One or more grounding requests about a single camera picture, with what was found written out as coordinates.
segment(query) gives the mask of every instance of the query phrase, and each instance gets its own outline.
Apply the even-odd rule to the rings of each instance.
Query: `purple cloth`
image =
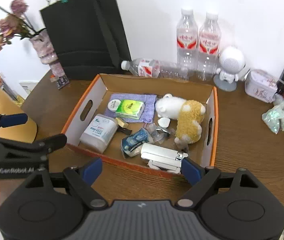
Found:
[[[132,119],[132,118],[123,118],[121,117],[125,122],[145,122],[145,123],[153,123],[154,118],[154,111],[155,111],[155,101],[156,101],[156,95],[139,95],[139,94],[119,94],[115,93],[111,95],[110,101],[113,99],[119,99],[119,100],[137,100],[142,101],[145,104],[144,111],[140,117],[139,120]],[[108,108],[106,108],[104,115],[109,117],[116,117],[115,112],[110,111]]]

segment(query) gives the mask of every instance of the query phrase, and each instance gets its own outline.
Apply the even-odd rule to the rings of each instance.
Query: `black paper bag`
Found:
[[[61,65],[70,79],[121,73],[131,60],[116,0],[68,0],[41,10]]]

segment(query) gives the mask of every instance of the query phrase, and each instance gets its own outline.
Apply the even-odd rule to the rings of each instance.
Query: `pink tin box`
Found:
[[[252,70],[245,80],[245,92],[249,96],[271,103],[278,89],[276,82],[277,80],[268,72],[260,69]]]

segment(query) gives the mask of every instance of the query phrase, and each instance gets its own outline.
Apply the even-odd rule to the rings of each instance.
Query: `white plush toy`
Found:
[[[178,120],[174,141],[195,143],[201,138],[201,122],[204,119],[205,106],[195,100],[177,98],[166,94],[155,104],[158,117]]]
[[[182,105],[186,102],[183,98],[174,97],[171,94],[166,94],[163,98],[155,103],[155,110],[158,117],[166,117],[177,120]]]

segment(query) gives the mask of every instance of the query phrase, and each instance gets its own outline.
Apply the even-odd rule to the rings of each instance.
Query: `cardboard box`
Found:
[[[170,93],[173,96],[187,100],[197,100],[206,107],[204,121],[202,122],[201,139],[189,145],[189,157],[201,166],[213,166],[217,148],[218,137],[218,97],[214,86],[172,79],[153,79],[129,75],[99,74],[87,88],[73,112],[68,118],[62,133],[67,136],[67,144],[74,151],[89,156],[101,157],[104,162],[124,166],[129,169],[155,174],[163,177],[173,175],[166,171],[150,169],[137,155],[125,159],[120,144],[126,136],[117,132],[103,154],[98,154],[86,145],[80,143],[80,136],[96,114],[103,114],[113,93],[156,94],[158,98]],[[136,132],[144,123],[130,123],[128,129]],[[170,128],[176,129],[177,121],[171,120]],[[174,136],[171,136],[162,147],[175,149]]]

